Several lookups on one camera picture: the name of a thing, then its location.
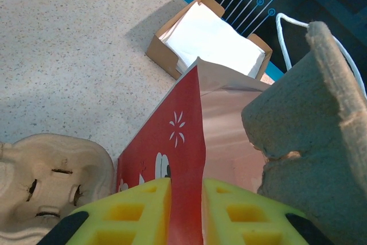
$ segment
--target paper packaging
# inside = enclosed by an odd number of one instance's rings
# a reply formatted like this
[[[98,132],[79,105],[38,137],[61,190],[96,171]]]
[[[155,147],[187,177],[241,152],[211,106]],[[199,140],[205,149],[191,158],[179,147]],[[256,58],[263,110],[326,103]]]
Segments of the paper packaging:
[[[161,35],[166,33],[182,16],[194,5],[194,3],[203,3],[205,6],[210,8],[217,16],[222,17],[224,14],[224,8],[220,6],[215,0],[195,0],[183,8],[178,14],[176,14],[170,21],[164,24],[154,35],[148,50],[146,52],[147,56],[156,62],[160,67],[162,67],[168,74],[173,78],[178,79],[181,73],[176,70],[178,57],[177,55],[169,49],[159,38]],[[256,75],[256,79],[260,80],[264,75],[266,67],[268,66],[272,49],[256,34],[251,34],[248,36],[249,40],[255,43],[257,46],[262,48],[265,52],[265,59],[260,66],[259,72]]]
[[[171,178],[169,244],[203,243],[203,177],[259,187],[265,160],[248,141],[241,111],[268,87],[198,58],[120,155],[117,190]]]

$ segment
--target white cable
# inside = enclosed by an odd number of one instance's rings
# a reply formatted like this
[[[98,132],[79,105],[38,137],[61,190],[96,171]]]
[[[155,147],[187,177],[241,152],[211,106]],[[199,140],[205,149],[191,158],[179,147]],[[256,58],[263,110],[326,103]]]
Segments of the white cable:
[[[288,71],[289,69],[292,68],[292,64],[291,64],[291,60],[289,58],[286,43],[284,42],[283,28],[282,28],[282,23],[280,22],[281,19],[284,19],[285,21],[288,21],[289,23],[292,23],[292,24],[298,25],[298,26],[302,26],[302,27],[305,27],[305,28],[308,28],[309,25],[307,23],[295,20],[294,18],[291,18],[291,17],[289,17],[289,16],[287,16],[283,13],[278,13],[275,17],[276,30],[278,32],[278,40],[279,40],[280,48],[281,48],[282,53],[283,53],[284,62],[286,63],[286,68],[287,68],[287,71]],[[354,73],[354,77],[356,78],[356,81],[357,81],[358,85],[362,89],[363,94],[367,98],[366,89],[365,89],[364,82],[362,80],[362,76],[361,76],[354,60],[352,59],[350,54],[347,52],[347,50],[344,48],[344,46],[340,43],[340,41],[334,36],[333,36],[333,38],[335,39],[335,42],[337,43],[340,51],[342,52],[345,59],[349,63],[350,67],[352,68],[352,71]]]

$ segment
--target cardboard box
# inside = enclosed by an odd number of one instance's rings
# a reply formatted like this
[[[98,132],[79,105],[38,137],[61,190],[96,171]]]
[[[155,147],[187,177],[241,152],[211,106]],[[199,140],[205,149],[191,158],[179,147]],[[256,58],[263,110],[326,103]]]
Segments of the cardboard box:
[[[182,16],[184,16],[184,14],[191,8],[191,6],[195,2],[203,3],[219,17],[222,17],[222,15],[224,14],[224,8],[220,6],[220,4],[217,3],[215,0],[195,0],[188,4],[185,8],[183,8],[178,14],[176,14],[171,20],[169,20],[156,32],[146,52],[149,58],[156,62],[176,80],[181,76],[181,73],[176,70],[178,57],[159,39],[159,37],[163,35],[166,31],[168,31]],[[250,34],[247,39],[251,40],[257,46],[262,48],[262,50],[265,52],[265,59],[261,64],[259,72],[256,75],[256,79],[260,80],[261,77],[264,75],[266,67],[268,66],[272,54],[272,49],[256,34]]]

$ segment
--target granite countertop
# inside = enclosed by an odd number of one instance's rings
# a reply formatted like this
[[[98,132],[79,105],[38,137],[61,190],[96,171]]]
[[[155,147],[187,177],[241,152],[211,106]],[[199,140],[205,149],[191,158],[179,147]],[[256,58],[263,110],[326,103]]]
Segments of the granite countertop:
[[[0,141],[70,135],[115,161],[174,83],[144,52],[185,5],[0,0]]]

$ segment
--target red bag with white print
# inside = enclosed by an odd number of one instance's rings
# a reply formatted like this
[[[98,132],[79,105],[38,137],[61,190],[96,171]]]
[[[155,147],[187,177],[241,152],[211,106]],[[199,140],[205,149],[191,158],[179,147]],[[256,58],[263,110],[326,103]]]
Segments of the red bag with white print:
[[[203,244],[203,176],[256,192],[264,158],[248,142],[241,111],[267,87],[198,59],[119,157],[118,191],[171,178],[169,244]]]

